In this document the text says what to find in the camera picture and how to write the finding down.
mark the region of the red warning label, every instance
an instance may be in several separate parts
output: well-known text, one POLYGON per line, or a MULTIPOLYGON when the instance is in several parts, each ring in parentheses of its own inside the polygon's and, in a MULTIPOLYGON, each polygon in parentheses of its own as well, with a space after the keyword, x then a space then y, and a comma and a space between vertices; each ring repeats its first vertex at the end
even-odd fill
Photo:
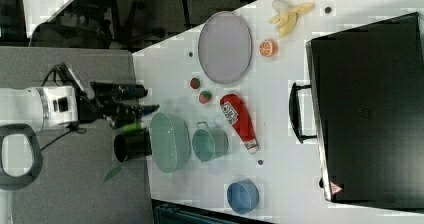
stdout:
POLYGON ((330 187, 331 187, 331 193, 333 195, 335 195, 335 194, 343 191, 343 188, 339 187, 338 185, 336 185, 336 184, 334 184, 332 182, 330 182, 330 187))

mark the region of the black mug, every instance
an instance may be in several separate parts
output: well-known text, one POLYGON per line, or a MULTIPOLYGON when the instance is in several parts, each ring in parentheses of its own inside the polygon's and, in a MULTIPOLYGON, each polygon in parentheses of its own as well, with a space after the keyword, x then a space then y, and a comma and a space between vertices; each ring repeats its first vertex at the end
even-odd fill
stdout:
POLYGON ((120 134, 114 141, 115 156, 120 162, 152 155, 150 135, 147 129, 137 133, 120 134))

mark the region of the briefcase handle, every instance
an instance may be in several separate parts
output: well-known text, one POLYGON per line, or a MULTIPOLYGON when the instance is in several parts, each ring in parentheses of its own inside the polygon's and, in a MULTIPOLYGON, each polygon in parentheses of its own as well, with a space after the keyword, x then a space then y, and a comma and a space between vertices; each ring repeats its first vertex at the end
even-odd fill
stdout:
POLYGON ((296 134, 297 139, 302 144, 304 140, 317 138, 316 135, 306 136, 306 135, 303 135, 303 132, 302 132, 302 118, 300 116, 299 96, 297 92, 300 90, 309 89, 309 88, 311 88, 311 85, 299 86, 296 84, 296 82, 293 83, 293 86, 290 92, 290 99, 289 99, 290 122, 293 128, 294 134, 296 134))

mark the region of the blue bowl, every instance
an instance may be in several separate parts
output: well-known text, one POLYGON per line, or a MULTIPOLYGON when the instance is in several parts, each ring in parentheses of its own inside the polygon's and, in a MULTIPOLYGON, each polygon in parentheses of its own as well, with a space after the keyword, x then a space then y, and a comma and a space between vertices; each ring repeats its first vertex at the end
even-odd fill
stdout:
POLYGON ((250 180, 239 181, 228 187, 227 200, 235 212, 246 214, 258 205, 259 192, 250 180))

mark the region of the ketchup label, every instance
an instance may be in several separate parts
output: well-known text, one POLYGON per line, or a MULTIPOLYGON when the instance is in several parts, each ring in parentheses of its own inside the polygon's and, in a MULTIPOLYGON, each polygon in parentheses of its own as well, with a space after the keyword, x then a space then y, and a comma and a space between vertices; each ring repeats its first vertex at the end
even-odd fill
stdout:
POLYGON ((244 145, 246 146, 247 150, 249 150, 258 146, 258 143, 256 143, 255 139, 252 139, 250 141, 244 142, 244 145))
POLYGON ((225 118, 227 118, 227 120, 230 122, 231 125, 234 125, 234 123, 238 121, 238 118, 237 118, 238 113, 236 109, 234 109, 234 107, 231 105, 230 102, 225 102, 221 106, 221 109, 225 115, 225 118))

